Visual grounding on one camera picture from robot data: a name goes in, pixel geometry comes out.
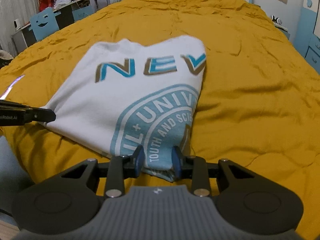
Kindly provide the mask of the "white Nevada sweatshirt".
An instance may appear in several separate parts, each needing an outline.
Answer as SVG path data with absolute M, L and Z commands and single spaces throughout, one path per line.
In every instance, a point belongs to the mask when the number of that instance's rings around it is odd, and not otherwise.
M 206 51 L 182 35 L 144 46 L 123 39 L 91 46 L 46 104 L 46 127 L 106 157 L 144 150 L 143 171 L 173 182 L 171 150 L 190 154 Z

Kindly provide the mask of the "clothes pile on floor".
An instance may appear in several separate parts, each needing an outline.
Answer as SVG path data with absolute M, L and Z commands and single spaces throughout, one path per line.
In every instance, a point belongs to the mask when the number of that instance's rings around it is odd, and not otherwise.
M 0 68 L 3 68 L 5 66 L 9 65 L 13 59 L 14 58 L 10 53 L 8 53 L 4 50 L 0 50 Z

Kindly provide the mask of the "blue smiley face chair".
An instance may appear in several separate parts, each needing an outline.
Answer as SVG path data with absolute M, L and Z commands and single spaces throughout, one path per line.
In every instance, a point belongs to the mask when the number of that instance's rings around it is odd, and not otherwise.
M 30 25 L 37 42 L 59 30 L 55 14 L 51 7 L 30 18 Z

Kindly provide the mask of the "mustard yellow bed quilt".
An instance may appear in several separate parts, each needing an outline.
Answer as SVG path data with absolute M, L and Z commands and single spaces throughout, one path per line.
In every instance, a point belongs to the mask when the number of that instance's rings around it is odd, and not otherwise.
M 122 0 L 34 44 L 1 69 L 10 101 L 44 106 L 89 48 L 127 38 L 148 46 L 200 39 L 207 66 L 193 152 L 228 158 L 294 191 L 297 232 L 319 236 L 319 74 L 256 5 L 244 0 Z

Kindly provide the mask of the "dark desk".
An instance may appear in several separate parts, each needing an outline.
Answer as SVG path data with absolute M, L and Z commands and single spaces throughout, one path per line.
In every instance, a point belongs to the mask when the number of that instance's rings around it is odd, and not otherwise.
M 57 9 L 47 8 L 12 35 L 19 54 L 34 43 L 94 13 L 90 0 L 75 0 Z

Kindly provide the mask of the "red bag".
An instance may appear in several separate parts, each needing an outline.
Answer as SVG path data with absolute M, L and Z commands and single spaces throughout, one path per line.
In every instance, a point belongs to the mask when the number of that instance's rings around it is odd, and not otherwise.
M 42 12 L 44 9 L 51 7 L 53 8 L 56 0 L 39 0 L 39 12 Z

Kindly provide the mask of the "blue nightstand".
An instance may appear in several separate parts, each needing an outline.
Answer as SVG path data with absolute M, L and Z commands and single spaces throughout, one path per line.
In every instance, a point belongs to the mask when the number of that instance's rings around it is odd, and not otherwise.
M 274 26 L 279 29 L 289 40 L 290 39 L 290 33 L 288 32 L 288 29 L 280 24 L 277 24 L 276 22 L 274 22 Z

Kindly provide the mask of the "black white plush toy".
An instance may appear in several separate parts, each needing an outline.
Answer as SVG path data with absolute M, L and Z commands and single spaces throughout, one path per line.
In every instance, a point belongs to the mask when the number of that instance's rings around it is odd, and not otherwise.
M 273 23 L 276 23 L 278 25 L 282 25 L 282 20 L 274 15 L 270 16 L 270 19 Z

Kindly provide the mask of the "blue white wardrobe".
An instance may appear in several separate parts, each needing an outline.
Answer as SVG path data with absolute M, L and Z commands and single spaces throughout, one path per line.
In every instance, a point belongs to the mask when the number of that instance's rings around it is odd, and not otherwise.
M 303 0 L 293 45 L 319 73 L 319 0 Z

